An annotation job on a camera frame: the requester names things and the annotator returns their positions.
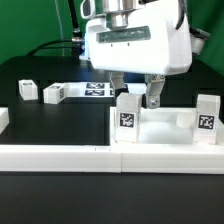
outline white base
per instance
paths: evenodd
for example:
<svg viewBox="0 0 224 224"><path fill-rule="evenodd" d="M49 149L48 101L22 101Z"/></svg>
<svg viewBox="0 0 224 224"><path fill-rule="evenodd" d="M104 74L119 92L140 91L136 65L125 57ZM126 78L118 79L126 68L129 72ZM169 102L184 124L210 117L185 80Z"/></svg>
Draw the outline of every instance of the white base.
<svg viewBox="0 0 224 224"><path fill-rule="evenodd" d="M142 120L140 143L115 143L111 108L111 146L1 145L0 171L224 174L224 125L219 121L216 145L192 144L193 129L180 133L174 122L189 110L144 110L142 118L153 121Z"/></svg>
<svg viewBox="0 0 224 224"><path fill-rule="evenodd" d="M142 109L139 143L116 143L115 108L111 108L110 136L113 152L122 154L121 172L224 174L224 125L218 122L216 145L193 144L193 128L176 125L179 113L195 109Z"/></svg>

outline metal bolt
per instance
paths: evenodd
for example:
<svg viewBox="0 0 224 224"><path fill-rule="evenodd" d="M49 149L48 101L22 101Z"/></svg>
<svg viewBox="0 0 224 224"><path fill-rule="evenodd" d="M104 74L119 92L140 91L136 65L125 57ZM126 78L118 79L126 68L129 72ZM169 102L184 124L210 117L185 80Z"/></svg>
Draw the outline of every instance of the metal bolt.
<svg viewBox="0 0 224 224"><path fill-rule="evenodd" d="M150 100L150 102L151 102L151 104L152 104L153 106L155 106L155 105L157 104L157 100L156 100L155 98L152 98L152 99Z"/></svg>

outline green backdrop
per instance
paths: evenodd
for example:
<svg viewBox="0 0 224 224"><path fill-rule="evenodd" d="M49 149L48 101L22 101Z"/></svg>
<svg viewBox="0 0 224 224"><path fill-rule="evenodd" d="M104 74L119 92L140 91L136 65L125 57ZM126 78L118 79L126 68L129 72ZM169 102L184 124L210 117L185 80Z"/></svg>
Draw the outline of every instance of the green backdrop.
<svg viewBox="0 0 224 224"><path fill-rule="evenodd" d="M72 36L67 0L58 0L64 37ZM81 30L82 20L77 7ZM211 33L200 60L224 75L224 2L223 0L188 0L191 26ZM14 56L25 55L38 45L60 39L60 29L54 0L0 0L0 63ZM61 50L41 51L39 55L62 55Z"/></svg>

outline black tabletop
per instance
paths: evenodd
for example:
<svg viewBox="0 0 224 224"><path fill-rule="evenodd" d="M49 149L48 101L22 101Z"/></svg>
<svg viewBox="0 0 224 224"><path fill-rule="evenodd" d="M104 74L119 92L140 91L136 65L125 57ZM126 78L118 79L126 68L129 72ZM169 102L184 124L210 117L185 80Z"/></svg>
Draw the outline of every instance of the black tabletop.
<svg viewBox="0 0 224 224"><path fill-rule="evenodd" d="M21 99L21 79L37 83L39 100ZM166 79L162 107L195 106L199 93L223 102L224 77L200 61ZM15 57L2 64L0 106L9 107L10 125L0 144L108 145L112 98L43 104L42 90L50 84L80 81L108 77L70 58ZM144 82L144 76L127 74L125 81ZM1 172L0 223L223 224L223 189L223 175Z"/></svg>

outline white cube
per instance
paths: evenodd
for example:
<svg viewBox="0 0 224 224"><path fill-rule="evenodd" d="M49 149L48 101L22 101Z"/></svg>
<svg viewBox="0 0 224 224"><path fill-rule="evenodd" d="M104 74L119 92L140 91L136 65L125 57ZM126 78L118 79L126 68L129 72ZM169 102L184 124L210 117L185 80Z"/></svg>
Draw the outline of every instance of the white cube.
<svg viewBox="0 0 224 224"><path fill-rule="evenodd" d="M193 141L216 144L220 96L198 95Z"/></svg>
<svg viewBox="0 0 224 224"><path fill-rule="evenodd" d="M9 124L9 113L8 108L0 107L0 134Z"/></svg>
<svg viewBox="0 0 224 224"><path fill-rule="evenodd" d="M19 93L22 96L23 100L38 99L37 85L33 82L33 80L20 80Z"/></svg>
<svg viewBox="0 0 224 224"><path fill-rule="evenodd" d="M121 93L117 98L115 140L137 142L142 95Z"/></svg>
<svg viewBox="0 0 224 224"><path fill-rule="evenodd" d="M44 89L44 103L58 104L68 95L68 83L54 83Z"/></svg>

